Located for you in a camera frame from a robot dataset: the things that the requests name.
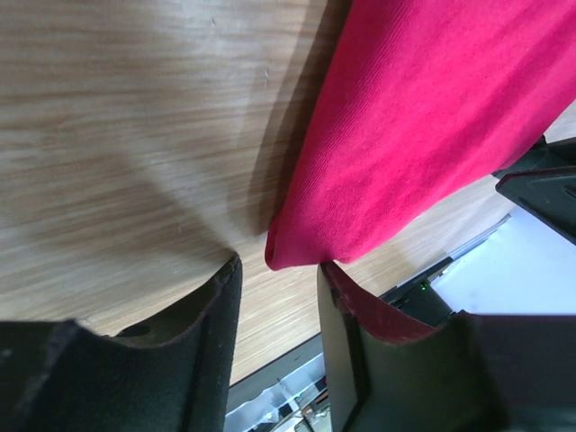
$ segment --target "folded cloth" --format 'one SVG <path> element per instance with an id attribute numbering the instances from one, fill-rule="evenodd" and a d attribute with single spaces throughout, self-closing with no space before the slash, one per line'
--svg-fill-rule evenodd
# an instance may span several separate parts
<path id="1" fill-rule="evenodd" d="M 575 97 L 574 0 L 354 0 L 266 262 L 355 260 L 513 163 Z"/>

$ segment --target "red garment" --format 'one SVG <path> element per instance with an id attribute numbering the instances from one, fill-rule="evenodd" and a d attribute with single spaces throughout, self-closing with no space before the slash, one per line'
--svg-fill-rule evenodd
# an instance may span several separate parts
<path id="1" fill-rule="evenodd" d="M 511 164 L 576 96 L 576 1 L 354 0 L 265 258 L 382 244 Z"/>

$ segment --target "wooden surface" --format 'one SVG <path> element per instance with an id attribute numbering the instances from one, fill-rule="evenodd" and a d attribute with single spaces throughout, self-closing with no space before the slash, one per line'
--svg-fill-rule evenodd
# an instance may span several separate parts
<path id="1" fill-rule="evenodd" d="M 232 381 L 318 331 L 315 268 L 272 273 L 284 197 L 346 16 L 326 0 L 0 0 L 0 319 L 113 334 L 236 249 Z M 497 222 L 494 181 L 348 265 L 381 292 Z"/>

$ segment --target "wood grain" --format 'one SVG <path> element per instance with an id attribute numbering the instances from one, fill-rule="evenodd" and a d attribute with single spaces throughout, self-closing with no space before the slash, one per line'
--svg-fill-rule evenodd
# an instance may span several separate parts
<path id="1" fill-rule="evenodd" d="M 1 0 L 0 318 L 112 334 L 236 249 L 232 381 L 318 331 L 315 269 L 268 271 L 282 202 L 348 3 Z M 348 266 L 410 277 L 509 204 L 460 191 Z"/>

